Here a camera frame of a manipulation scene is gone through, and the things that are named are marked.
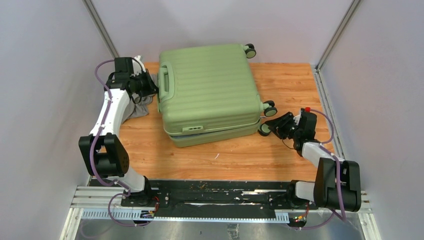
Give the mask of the green suitcase wheel front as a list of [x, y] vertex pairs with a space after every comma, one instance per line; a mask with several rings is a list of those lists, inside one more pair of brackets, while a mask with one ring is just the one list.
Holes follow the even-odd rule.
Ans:
[[269, 136], [272, 133], [272, 130], [270, 129], [270, 127], [267, 124], [265, 124], [265, 123], [262, 123], [259, 126], [259, 128], [258, 128], [257, 131], [263, 137], [267, 137], [267, 136]]

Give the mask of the green suitcase wheel lid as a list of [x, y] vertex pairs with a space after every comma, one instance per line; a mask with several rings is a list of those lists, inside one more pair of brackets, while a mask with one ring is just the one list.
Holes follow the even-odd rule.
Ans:
[[262, 104], [263, 104], [263, 115], [265, 117], [272, 117], [278, 113], [278, 110], [275, 107], [275, 102], [273, 100], [264, 101]]

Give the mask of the green suitcase blue lining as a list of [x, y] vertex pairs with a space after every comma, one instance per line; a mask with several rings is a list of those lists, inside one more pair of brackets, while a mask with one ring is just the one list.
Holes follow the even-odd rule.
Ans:
[[264, 112], [244, 44], [163, 51], [158, 111], [179, 148], [253, 134]]

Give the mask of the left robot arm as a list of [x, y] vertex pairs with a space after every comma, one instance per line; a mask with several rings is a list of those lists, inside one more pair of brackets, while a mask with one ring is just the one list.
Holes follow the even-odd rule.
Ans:
[[105, 187], [123, 187], [125, 198], [146, 207], [154, 199], [150, 182], [131, 168], [129, 154], [119, 139], [119, 132], [126, 119], [127, 107], [136, 104], [134, 95], [147, 97], [158, 93], [159, 89], [140, 55], [116, 57], [111, 62], [114, 71], [107, 81], [101, 80], [98, 74], [104, 62], [94, 70], [104, 90], [103, 105], [93, 129], [79, 138], [78, 146], [89, 175]]

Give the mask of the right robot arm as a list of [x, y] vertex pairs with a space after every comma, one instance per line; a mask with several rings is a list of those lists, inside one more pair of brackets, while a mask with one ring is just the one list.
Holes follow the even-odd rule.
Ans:
[[274, 134], [280, 140], [293, 141], [298, 155], [310, 161], [316, 168], [313, 182], [292, 180], [286, 190], [285, 201], [292, 209], [306, 203], [318, 208], [357, 212], [362, 205], [360, 166], [329, 151], [325, 144], [334, 138], [334, 127], [330, 126], [330, 139], [316, 139], [317, 115], [320, 111], [306, 107], [298, 115], [287, 112], [283, 116], [262, 123], [258, 132], [262, 136]]

